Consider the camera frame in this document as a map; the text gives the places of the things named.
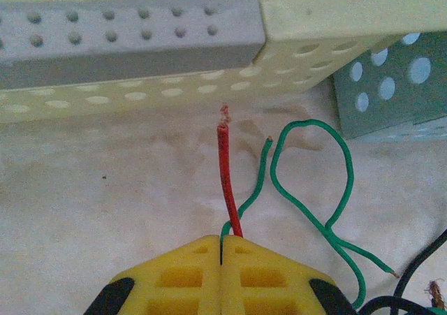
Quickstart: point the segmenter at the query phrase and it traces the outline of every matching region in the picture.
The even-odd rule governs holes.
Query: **gray perforated beam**
[[[0,89],[248,66],[258,0],[0,4]]]

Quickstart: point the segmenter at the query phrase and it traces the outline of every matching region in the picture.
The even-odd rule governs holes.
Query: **white fabric surface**
[[[217,163],[220,105],[3,127],[0,314],[81,314],[118,272],[219,234],[228,219]],[[276,140],[284,125],[309,117],[337,125],[328,82],[306,94],[229,106],[238,204],[254,187],[267,135]],[[345,185],[342,152],[315,128],[293,131],[287,147],[279,178],[324,221]],[[335,231],[402,272],[447,226],[447,145],[350,142],[349,147],[356,181]],[[329,274],[350,300],[355,298],[352,271],[274,190],[270,178],[242,227],[247,239]],[[443,247],[422,266],[407,298],[430,305],[424,289],[429,280],[447,279],[446,255]],[[396,278],[353,257],[365,274],[368,299],[392,293]]]

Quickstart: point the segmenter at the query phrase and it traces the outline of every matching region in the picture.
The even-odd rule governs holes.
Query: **stripped wire end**
[[[230,114],[228,113],[228,104],[224,103],[221,108],[221,121],[219,122],[219,126],[226,128],[228,123],[231,122]]]

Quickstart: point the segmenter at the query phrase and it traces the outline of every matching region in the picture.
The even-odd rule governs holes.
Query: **yellow plastic block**
[[[211,235],[121,272],[135,286],[119,315],[220,315],[220,244]]]
[[[324,315],[310,279],[331,278],[237,236],[223,241],[222,315]]]

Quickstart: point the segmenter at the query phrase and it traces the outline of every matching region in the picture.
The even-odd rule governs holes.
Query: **black plastic part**
[[[321,279],[311,279],[309,285],[328,315],[357,315],[342,291]]]
[[[126,302],[135,282],[132,278],[123,278],[108,284],[96,297],[84,315],[118,315]]]

